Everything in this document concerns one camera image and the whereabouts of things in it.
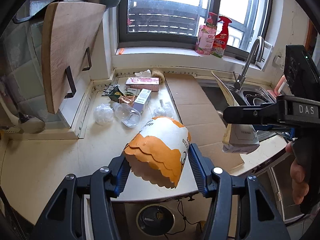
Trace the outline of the right hand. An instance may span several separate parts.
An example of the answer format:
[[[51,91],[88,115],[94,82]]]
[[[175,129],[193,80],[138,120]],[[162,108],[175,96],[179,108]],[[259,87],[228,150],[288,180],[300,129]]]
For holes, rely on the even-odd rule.
[[[296,205],[300,205],[304,197],[308,194],[309,185],[304,180],[305,170],[297,162],[297,159],[293,161],[290,167],[290,176],[292,178],[292,197]]]

